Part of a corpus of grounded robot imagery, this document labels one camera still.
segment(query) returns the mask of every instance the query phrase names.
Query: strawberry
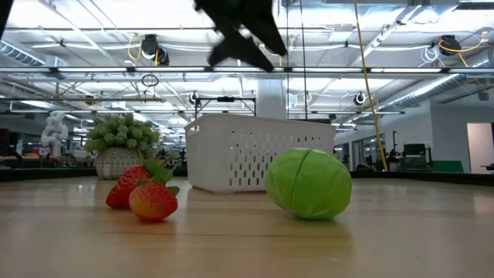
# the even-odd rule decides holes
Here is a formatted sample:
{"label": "strawberry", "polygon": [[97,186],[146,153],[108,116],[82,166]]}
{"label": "strawberry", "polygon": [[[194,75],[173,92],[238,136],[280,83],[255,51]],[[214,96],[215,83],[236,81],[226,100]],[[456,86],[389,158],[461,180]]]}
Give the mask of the strawberry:
{"label": "strawberry", "polygon": [[136,181],[148,180],[159,172],[163,172],[161,176],[165,175],[168,172],[163,167],[170,159],[172,157],[158,165],[154,158],[144,160],[141,156],[143,165],[133,166],[123,173],[108,195],[107,205],[112,209],[128,209],[129,195],[136,188]]}
{"label": "strawberry", "polygon": [[129,196],[130,209],[145,222],[162,221],[178,208],[175,196],[179,188],[166,187],[173,170],[167,175],[161,173],[155,175],[151,181],[137,181],[137,188]]}

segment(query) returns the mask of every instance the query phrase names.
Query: white pillar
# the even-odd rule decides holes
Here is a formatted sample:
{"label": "white pillar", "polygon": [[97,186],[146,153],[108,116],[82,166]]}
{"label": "white pillar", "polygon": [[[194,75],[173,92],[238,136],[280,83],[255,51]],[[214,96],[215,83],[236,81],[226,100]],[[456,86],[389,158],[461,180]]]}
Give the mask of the white pillar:
{"label": "white pillar", "polygon": [[259,80],[257,117],[286,119],[286,97],[282,80]]}

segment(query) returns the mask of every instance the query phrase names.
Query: basket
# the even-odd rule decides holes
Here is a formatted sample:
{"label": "basket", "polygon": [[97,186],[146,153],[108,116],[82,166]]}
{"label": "basket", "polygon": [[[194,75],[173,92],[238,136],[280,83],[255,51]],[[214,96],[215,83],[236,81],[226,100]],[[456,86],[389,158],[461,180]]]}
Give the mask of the basket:
{"label": "basket", "polygon": [[209,114],[185,127],[188,178],[210,192],[264,191],[269,164],[295,147],[333,152],[336,128],[297,120]]}

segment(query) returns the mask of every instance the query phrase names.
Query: wooden table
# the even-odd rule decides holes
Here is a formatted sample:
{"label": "wooden table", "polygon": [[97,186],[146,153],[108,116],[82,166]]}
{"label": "wooden table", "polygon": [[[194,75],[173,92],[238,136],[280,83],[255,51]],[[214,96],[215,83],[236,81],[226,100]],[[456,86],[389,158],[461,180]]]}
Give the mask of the wooden table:
{"label": "wooden table", "polygon": [[492,277],[494,188],[356,180],[349,209],[306,222],[261,194],[181,186],[144,224],[104,204],[111,181],[0,184],[0,277]]}

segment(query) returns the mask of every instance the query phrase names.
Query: green mat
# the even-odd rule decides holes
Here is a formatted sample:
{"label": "green mat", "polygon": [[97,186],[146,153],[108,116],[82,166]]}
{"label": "green mat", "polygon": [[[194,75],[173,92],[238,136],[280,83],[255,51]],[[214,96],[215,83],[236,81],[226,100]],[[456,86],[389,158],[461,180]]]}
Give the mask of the green mat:
{"label": "green mat", "polygon": [[434,161],[432,171],[442,173],[464,173],[461,161]]}

